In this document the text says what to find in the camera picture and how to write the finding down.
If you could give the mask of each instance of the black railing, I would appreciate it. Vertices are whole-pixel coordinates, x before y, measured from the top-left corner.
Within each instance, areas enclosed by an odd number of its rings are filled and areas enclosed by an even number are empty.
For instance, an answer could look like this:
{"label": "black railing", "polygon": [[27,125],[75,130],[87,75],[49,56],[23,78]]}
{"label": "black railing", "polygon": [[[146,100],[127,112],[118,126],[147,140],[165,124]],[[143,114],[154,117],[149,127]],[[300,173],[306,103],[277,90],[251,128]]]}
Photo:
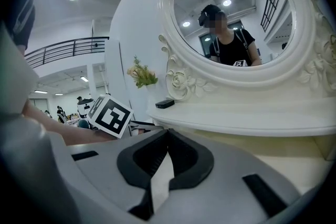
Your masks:
{"label": "black railing", "polygon": [[274,12],[277,10],[279,0],[266,0],[263,18],[261,19],[261,26],[266,32],[270,22],[272,21]]}
{"label": "black railing", "polygon": [[94,54],[105,51],[105,41],[109,37],[86,37],[52,44],[25,55],[31,67],[39,67],[45,63],[83,54]]}

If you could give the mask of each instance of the black t-shirt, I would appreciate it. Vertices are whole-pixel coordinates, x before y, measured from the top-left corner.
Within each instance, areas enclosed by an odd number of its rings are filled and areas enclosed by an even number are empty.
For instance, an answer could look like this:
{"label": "black t-shirt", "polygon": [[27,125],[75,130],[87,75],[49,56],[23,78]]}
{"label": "black t-shirt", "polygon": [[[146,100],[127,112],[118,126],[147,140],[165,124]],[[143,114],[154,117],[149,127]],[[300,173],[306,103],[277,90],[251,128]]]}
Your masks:
{"label": "black t-shirt", "polygon": [[[237,37],[237,32],[240,32],[240,29],[235,31],[235,37],[233,41],[229,44],[222,44],[219,39],[218,40],[218,46],[219,46],[219,60],[221,63],[229,66],[233,66],[236,61],[246,60],[246,63],[248,66],[252,64],[251,59],[248,55],[247,48],[248,46],[255,41],[255,39],[250,35],[250,33],[242,29],[244,38],[246,40],[247,46],[244,46],[244,40],[242,39],[242,35],[240,34],[239,38]],[[210,45],[210,55],[211,56],[217,56],[215,47],[217,45],[214,44],[216,41],[214,41]]]}

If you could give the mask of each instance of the carved rose decoration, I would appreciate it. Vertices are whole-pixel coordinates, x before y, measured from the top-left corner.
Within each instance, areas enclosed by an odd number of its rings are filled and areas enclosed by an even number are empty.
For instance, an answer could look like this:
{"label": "carved rose decoration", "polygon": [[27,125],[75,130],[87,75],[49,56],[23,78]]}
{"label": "carved rose decoration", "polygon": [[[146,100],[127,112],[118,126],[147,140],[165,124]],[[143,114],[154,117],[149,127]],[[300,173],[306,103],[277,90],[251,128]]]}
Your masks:
{"label": "carved rose decoration", "polygon": [[309,83],[312,90],[320,85],[329,93],[336,92],[336,36],[317,1],[311,0],[316,10],[317,36],[314,43],[315,58],[305,64],[298,81]]}
{"label": "carved rose decoration", "polygon": [[186,101],[192,94],[202,97],[205,92],[212,92],[217,87],[202,78],[195,78],[190,68],[184,67],[177,55],[172,51],[164,38],[160,35],[159,40],[165,44],[162,50],[168,53],[166,85],[170,97],[176,101]]}

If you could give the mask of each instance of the black slot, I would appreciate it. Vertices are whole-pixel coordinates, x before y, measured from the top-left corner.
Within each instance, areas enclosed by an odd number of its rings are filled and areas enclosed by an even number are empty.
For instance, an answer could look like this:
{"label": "black slot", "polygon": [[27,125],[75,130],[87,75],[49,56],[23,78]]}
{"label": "black slot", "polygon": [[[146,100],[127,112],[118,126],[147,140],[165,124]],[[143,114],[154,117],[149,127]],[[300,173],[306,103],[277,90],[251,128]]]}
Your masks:
{"label": "black slot", "polygon": [[256,174],[243,177],[243,181],[256,197],[268,217],[273,217],[287,206],[279,196]]}
{"label": "black slot", "polygon": [[86,159],[86,158],[91,158],[94,156],[97,156],[98,153],[95,151],[87,151],[87,152],[82,152],[82,153],[77,153],[73,154],[72,158],[74,161],[79,161],[80,159]]}
{"label": "black slot", "polygon": [[144,122],[144,121],[131,121],[131,123],[134,122],[135,124],[140,124],[140,125],[150,125],[150,126],[155,126],[154,123],[149,123],[149,122]]}

